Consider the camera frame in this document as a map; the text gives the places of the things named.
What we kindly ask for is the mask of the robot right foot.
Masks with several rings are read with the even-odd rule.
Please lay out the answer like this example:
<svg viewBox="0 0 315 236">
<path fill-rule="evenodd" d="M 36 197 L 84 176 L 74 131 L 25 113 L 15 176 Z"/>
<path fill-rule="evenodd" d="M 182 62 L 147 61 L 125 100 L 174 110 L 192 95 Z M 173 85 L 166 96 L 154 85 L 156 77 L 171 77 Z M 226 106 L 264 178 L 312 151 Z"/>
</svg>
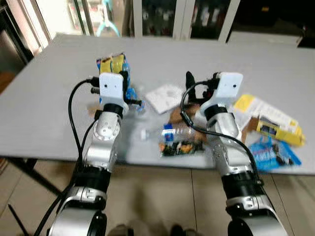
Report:
<svg viewBox="0 0 315 236">
<path fill-rule="evenodd" d="M 169 236 L 202 236 L 194 229 L 184 229 L 182 225 L 175 224 L 170 229 Z"/>
</svg>

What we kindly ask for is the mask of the yellow blue snack bag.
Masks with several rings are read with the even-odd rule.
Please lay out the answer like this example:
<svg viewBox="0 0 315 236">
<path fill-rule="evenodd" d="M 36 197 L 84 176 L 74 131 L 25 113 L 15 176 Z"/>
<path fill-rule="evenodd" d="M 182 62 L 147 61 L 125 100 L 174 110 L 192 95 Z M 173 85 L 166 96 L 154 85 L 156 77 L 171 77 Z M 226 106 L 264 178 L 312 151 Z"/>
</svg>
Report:
<svg viewBox="0 0 315 236">
<path fill-rule="evenodd" d="M 124 53 L 114 54 L 114 55 L 110 55 L 108 57 L 101 57 L 100 59 L 96 60 L 96 65 L 97 65 L 98 75 L 103 73 L 103 72 L 112 72 L 112 73 L 119 74 L 119 72 L 121 70 L 128 71 L 129 72 L 129 79 L 130 79 L 129 85 L 131 87 L 133 87 L 132 83 L 131 83 L 131 76 L 130 76 L 131 75 L 131 68 L 130 68 L 130 65 L 127 61 L 126 55 Z M 131 108 L 133 108 L 136 112 L 143 112 L 144 111 L 144 106 L 145 106 L 144 103 L 143 103 L 142 107 L 139 107 L 136 105 L 130 105 L 130 104 L 128 104 L 128 105 L 131 106 Z"/>
</svg>

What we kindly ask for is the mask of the white paper napkin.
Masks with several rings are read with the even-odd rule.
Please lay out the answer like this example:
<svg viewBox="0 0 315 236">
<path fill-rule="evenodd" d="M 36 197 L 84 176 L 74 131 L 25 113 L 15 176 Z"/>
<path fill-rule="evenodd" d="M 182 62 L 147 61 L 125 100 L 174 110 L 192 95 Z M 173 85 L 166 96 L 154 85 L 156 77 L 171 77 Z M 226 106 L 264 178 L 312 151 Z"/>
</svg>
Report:
<svg viewBox="0 0 315 236">
<path fill-rule="evenodd" d="M 145 99 L 157 114 L 166 113 L 180 105 L 185 90 L 180 86 L 162 85 L 145 94 Z"/>
</svg>

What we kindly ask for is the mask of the brown cardboard piece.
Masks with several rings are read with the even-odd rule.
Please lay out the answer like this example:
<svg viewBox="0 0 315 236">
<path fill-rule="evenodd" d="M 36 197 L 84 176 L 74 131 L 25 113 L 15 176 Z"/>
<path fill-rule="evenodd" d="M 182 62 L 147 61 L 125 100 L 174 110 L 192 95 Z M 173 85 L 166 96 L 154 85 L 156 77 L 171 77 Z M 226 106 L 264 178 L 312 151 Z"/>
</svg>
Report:
<svg viewBox="0 0 315 236">
<path fill-rule="evenodd" d="M 185 113 L 193 121 L 193 124 L 198 128 L 206 128 L 207 120 L 198 114 L 200 105 L 199 104 L 185 104 L 183 106 Z M 187 126 L 185 119 L 181 115 L 181 109 L 179 107 L 175 108 L 169 117 L 169 123 L 176 125 L 180 124 L 180 126 Z"/>
</svg>

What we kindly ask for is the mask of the clear plastic bottle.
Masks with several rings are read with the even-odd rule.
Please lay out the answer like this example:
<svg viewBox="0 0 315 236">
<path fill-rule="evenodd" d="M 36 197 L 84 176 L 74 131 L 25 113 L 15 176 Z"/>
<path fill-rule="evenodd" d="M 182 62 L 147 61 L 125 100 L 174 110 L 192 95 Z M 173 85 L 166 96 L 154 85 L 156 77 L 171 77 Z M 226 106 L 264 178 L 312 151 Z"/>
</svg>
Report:
<svg viewBox="0 0 315 236">
<path fill-rule="evenodd" d="M 197 132 L 193 128 L 185 124 L 162 124 L 146 128 L 139 133 L 140 140 L 151 140 L 159 143 L 171 142 L 204 142 L 206 138 L 202 133 Z"/>
</svg>

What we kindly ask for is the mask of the dark orange snack wrapper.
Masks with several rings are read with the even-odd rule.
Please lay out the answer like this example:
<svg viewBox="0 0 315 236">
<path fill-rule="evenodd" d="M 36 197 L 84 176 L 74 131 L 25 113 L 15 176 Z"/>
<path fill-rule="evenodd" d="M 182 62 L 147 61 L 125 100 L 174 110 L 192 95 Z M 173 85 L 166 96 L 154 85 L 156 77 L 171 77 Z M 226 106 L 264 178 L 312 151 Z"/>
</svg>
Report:
<svg viewBox="0 0 315 236">
<path fill-rule="evenodd" d="M 160 142 L 158 143 L 158 148 L 160 156 L 165 158 L 191 155 L 204 151 L 202 142 L 194 140 Z"/>
</svg>

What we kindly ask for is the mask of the pale grey chair back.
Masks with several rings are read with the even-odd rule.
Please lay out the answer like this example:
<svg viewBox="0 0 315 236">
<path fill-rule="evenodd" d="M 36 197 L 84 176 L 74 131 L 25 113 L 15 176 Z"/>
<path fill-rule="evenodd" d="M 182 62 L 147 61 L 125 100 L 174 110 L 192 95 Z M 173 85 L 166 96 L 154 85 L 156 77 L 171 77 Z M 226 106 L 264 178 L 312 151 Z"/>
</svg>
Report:
<svg viewBox="0 0 315 236">
<path fill-rule="evenodd" d="M 249 31 L 232 30 L 226 42 L 243 44 L 274 44 L 295 48 L 299 45 L 301 40 L 301 36 L 290 34 L 254 33 Z"/>
</svg>

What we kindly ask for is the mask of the black table leg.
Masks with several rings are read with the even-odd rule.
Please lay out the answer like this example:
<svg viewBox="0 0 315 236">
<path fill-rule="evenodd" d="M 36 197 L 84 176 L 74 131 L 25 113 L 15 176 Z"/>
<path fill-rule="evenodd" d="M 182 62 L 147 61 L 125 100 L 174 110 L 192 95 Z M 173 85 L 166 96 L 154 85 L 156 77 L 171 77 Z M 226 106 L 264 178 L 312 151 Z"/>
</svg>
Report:
<svg viewBox="0 0 315 236">
<path fill-rule="evenodd" d="M 20 157 L 6 157 L 6 159 L 24 174 L 31 177 L 41 186 L 45 187 L 49 192 L 53 193 L 54 195 L 61 194 L 61 190 L 58 187 L 54 186 L 52 182 L 47 180 L 45 177 L 43 177 L 43 175 L 34 169 L 34 165 L 37 163 L 36 159 L 24 159 Z"/>
</svg>

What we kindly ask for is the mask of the thin black rod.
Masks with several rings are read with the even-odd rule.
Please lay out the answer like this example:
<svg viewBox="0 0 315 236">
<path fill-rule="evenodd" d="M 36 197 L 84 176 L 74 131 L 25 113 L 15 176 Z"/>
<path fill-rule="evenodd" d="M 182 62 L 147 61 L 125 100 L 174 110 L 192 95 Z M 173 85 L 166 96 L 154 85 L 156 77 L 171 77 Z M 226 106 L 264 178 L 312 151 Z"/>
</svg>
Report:
<svg viewBox="0 0 315 236">
<path fill-rule="evenodd" d="M 20 220 L 18 214 L 16 213 L 14 207 L 11 204 L 8 204 L 7 207 L 9 208 L 9 211 L 11 212 L 11 214 L 14 217 L 14 220 L 16 221 L 16 223 L 18 224 L 18 227 L 20 227 L 20 230 L 22 231 L 22 235 L 23 236 L 30 236 L 29 232 L 27 231 L 27 229 L 25 228 L 25 225 L 23 225 L 22 220 Z"/>
</svg>

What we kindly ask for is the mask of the blue plastic wrapper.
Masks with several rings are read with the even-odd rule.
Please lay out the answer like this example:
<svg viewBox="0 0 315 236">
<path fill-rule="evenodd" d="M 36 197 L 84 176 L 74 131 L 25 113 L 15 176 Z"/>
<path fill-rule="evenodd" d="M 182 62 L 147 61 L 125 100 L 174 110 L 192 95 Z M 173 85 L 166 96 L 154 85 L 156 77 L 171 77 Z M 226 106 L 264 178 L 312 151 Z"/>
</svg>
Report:
<svg viewBox="0 0 315 236">
<path fill-rule="evenodd" d="M 290 144 L 273 139 L 271 136 L 261 136 L 256 142 L 250 144 L 249 149 L 259 171 L 268 172 L 281 167 L 302 164 Z"/>
</svg>

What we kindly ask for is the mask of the glass door cabinet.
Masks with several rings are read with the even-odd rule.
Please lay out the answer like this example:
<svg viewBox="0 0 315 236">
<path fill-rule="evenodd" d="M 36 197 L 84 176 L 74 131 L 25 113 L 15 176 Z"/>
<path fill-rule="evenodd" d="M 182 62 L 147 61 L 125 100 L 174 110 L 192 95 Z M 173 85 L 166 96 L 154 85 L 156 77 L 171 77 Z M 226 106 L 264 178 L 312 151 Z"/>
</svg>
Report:
<svg viewBox="0 0 315 236">
<path fill-rule="evenodd" d="M 315 47 L 315 0 L 0 0 L 27 49 L 61 34 L 226 43 L 232 32 L 301 36 Z"/>
</svg>

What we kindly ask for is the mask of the yellow carton box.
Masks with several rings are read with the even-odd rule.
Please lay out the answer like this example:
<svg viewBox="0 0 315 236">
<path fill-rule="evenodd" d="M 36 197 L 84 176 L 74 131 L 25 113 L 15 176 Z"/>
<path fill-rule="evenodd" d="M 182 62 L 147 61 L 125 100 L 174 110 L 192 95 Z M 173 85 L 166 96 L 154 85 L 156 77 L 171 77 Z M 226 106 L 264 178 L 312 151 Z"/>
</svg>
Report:
<svg viewBox="0 0 315 236">
<path fill-rule="evenodd" d="M 266 117 L 258 117 L 256 131 L 292 146 L 301 147 L 306 143 L 306 136 L 302 132 L 301 126 L 292 119 L 288 122 L 288 126 L 281 127 Z"/>
</svg>

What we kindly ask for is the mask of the white yellow paper sheet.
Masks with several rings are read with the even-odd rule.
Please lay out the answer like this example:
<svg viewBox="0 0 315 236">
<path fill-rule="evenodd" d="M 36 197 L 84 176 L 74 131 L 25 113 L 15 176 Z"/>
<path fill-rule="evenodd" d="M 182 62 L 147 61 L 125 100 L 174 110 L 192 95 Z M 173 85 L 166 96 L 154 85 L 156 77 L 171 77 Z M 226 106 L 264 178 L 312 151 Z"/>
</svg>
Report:
<svg viewBox="0 0 315 236">
<path fill-rule="evenodd" d="M 282 130 L 299 133 L 302 129 L 296 119 L 293 119 L 279 108 L 275 108 L 269 103 L 251 94 L 240 96 L 231 107 L 239 129 L 243 129 L 250 119 L 265 117 L 272 123 L 277 124 Z"/>
</svg>

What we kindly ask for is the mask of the grey table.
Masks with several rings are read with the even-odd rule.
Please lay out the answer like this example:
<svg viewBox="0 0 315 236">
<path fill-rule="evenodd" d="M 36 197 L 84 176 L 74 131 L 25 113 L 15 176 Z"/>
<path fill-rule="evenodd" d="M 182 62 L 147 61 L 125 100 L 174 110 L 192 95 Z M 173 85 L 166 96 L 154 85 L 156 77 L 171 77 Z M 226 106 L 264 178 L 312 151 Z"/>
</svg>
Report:
<svg viewBox="0 0 315 236">
<path fill-rule="evenodd" d="M 96 76 L 99 57 L 123 52 L 133 83 L 145 90 L 185 85 L 191 72 L 202 80 L 215 72 L 243 74 L 240 94 L 252 94 L 299 122 L 307 143 L 296 148 L 300 166 L 277 174 L 315 173 L 315 51 L 282 44 L 178 41 L 164 38 L 62 34 L 0 94 L 0 155 L 76 160 L 67 114 L 72 88 Z"/>
</svg>

